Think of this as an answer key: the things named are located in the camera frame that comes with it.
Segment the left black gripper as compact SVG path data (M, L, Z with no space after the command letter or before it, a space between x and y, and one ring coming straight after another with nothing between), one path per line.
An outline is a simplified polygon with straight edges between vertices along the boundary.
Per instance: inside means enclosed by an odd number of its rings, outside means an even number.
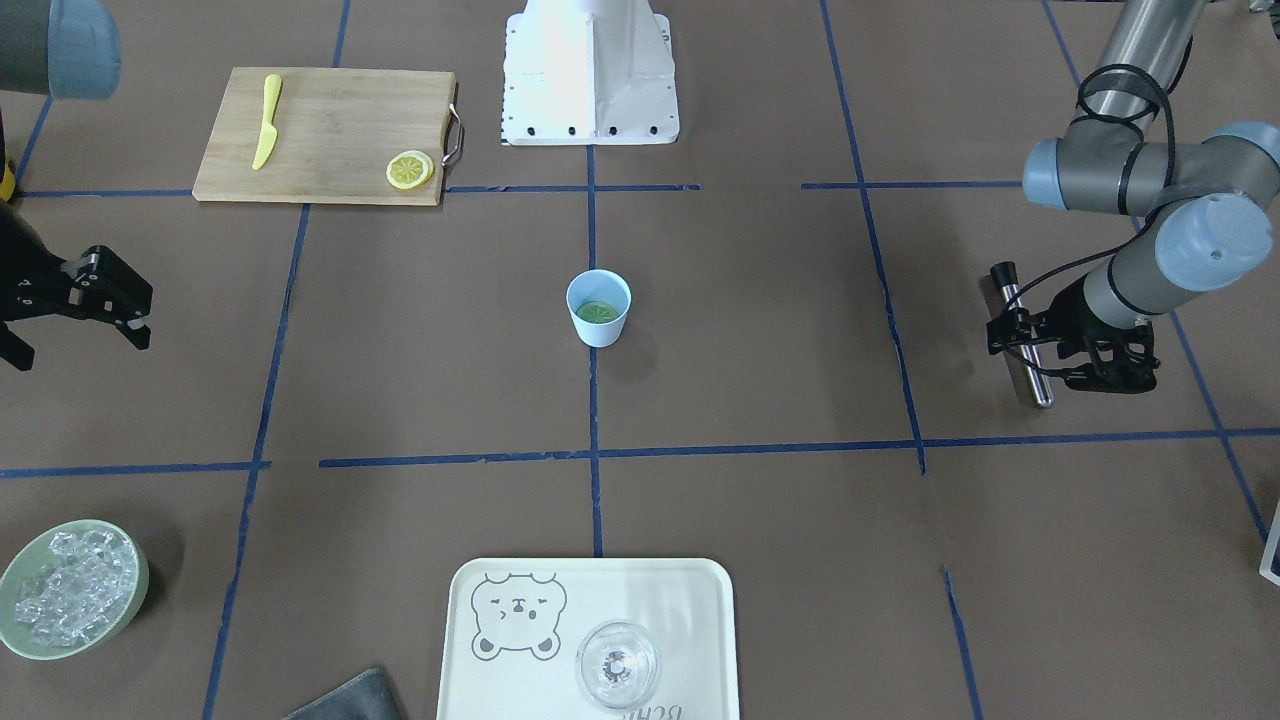
M1036 323L1037 345L1068 341L1080 343L1085 338L1111 334L1151 333L1151 324L1130 319L1125 327L1115 327L1100 319L1085 292L1087 278L1082 277L1061 290L1050 307L1039 314L997 315L987 323L987 351L998 355L1030 343L1030 316Z

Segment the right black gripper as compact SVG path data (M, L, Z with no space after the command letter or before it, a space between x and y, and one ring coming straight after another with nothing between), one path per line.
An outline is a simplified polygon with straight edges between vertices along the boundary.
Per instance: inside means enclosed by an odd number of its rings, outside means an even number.
M101 311L70 299L73 290L83 287L81 272L86 269L88 287L110 309ZM109 247L93 246L68 261L50 252L13 206L1 206L1 356L17 370L33 366L35 348L10 331L10 322L50 315L100 319L145 351L151 342L152 300L154 287Z

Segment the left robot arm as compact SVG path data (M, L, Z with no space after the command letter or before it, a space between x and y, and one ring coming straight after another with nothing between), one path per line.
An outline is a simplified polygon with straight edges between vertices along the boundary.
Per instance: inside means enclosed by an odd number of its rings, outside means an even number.
M1076 386L1138 386L1158 368L1157 316L1234 284L1274 249L1277 128L1243 120L1198 143L1176 138L1171 95L1204 12L1202 1L1128 1L1098 65L1076 90L1059 138L1029 154L1023 191L1044 208L1139 217L1115 249L1084 258L1088 273L1043 313L1009 299L987 325L989 354L1020 357L1055 345L1075 368L1047 369Z

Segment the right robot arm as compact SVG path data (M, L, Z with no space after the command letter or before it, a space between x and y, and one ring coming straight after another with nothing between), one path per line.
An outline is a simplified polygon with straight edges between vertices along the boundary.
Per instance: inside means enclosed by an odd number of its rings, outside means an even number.
M122 41L100 1L4 1L3 90L49 99L110 97L122 73ZM19 372L35 348L8 324L69 316L111 325L136 348L150 346L154 287L104 245L65 260L51 252L13 208L17 177L3 160L1 355Z

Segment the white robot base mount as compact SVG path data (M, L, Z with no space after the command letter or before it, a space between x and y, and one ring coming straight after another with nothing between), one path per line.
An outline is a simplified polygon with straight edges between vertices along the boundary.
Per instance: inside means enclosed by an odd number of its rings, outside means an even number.
M500 141L643 146L678 140L669 19L648 1L529 1L504 31Z

